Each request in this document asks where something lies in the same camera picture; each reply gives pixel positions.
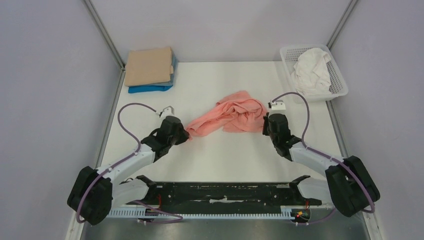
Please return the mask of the pink t shirt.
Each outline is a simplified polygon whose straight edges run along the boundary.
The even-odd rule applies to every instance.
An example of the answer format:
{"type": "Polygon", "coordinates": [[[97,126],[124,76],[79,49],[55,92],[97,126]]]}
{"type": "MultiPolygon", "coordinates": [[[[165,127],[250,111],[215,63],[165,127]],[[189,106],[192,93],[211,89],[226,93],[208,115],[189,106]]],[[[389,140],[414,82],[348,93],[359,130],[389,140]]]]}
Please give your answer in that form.
{"type": "Polygon", "coordinates": [[[221,129],[227,133],[259,133],[267,113],[265,105],[241,90],[219,100],[215,107],[186,127],[190,137],[205,137],[221,129]]]}

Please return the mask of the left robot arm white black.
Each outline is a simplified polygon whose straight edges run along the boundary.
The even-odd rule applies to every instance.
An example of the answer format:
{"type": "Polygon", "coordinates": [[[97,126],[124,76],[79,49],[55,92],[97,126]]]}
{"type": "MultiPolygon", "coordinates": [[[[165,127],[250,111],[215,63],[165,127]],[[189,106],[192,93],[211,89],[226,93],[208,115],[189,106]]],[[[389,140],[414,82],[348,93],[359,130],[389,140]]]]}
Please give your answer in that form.
{"type": "Polygon", "coordinates": [[[159,128],[139,141],[134,152],[97,169],[84,167],[78,173],[67,199],[67,205],[92,226],[101,223],[111,209],[141,200],[152,204],[157,198],[155,183],[145,176],[126,179],[138,170],[155,163],[170,148],[186,142],[189,133],[181,120],[166,116],[159,128]]]}

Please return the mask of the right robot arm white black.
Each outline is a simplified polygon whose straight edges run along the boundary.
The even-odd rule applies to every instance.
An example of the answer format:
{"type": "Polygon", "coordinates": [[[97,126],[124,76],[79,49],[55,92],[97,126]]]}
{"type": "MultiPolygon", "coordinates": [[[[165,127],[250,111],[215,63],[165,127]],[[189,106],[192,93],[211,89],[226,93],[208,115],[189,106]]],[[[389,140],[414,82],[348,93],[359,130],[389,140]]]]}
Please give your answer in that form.
{"type": "Polygon", "coordinates": [[[282,113],[264,116],[262,133],[269,136],[281,157],[304,165],[325,179],[304,176],[292,183],[289,199],[302,204],[307,199],[332,203],[344,216],[351,217],[362,211],[373,213],[380,191],[360,158],[352,155],[342,160],[307,146],[302,138],[293,135],[287,117],[282,113]]]}

